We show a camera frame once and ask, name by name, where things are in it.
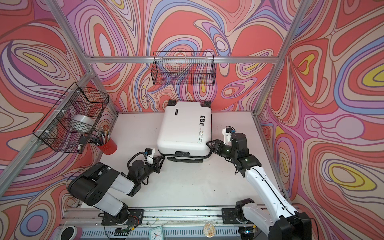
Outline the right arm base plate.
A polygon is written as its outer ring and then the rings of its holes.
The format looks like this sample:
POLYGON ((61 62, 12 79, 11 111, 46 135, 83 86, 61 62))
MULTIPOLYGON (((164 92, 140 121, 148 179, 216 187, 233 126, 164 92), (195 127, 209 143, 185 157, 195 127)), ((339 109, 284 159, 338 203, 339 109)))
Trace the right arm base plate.
POLYGON ((252 206, 235 206, 234 208, 222 208, 221 213, 218 214, 219 218, 225 225, 230 224, 256 224, 260 225, 265 221, 263 215, 254 209, 252 206))

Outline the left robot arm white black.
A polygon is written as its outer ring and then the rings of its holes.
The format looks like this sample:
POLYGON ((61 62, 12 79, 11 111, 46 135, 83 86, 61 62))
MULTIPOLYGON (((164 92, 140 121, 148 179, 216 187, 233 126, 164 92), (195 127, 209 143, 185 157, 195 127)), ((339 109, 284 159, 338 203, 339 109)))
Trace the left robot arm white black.
POLYGON ((88 206, 105 212, 115 224, 126 224, 131 216, 128 205, 109 193, 109 189, 133 197, 143 185, 149 184, 152 173, 161 172, 165 161, 164 156, 150 157, 144 152, 139 154, 143 154, 145 159, 135 160, 138 155, 134 155, 127 163, 127 175, 106 164, 97 163, 72 180, 67 187, 68 192, 88 206))

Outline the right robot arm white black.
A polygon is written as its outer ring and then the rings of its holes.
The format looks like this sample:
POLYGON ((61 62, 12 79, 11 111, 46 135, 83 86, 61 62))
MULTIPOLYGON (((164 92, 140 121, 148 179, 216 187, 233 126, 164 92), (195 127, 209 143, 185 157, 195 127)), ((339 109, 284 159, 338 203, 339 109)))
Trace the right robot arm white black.
POLYGON ((250 221, 269 240, 311 240, 312 221, 306 213, 299 213, 272 184, 261 162, 245 144, 226 145, 221 140, 207 142, 213 154, 230 161, 256 190, 268 213, 251 199, 238 201, 240 221, 250 221))

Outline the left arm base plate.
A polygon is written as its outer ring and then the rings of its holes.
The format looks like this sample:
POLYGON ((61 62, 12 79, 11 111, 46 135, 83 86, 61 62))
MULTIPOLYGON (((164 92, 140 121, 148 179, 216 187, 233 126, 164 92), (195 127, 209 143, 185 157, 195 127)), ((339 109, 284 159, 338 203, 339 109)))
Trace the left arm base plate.
POLYGON ((116 216, 109 213, 101 214, 103 216, 103 226, 131 226, 137 227, 142 224, 144 209, 122 209, 116 216))

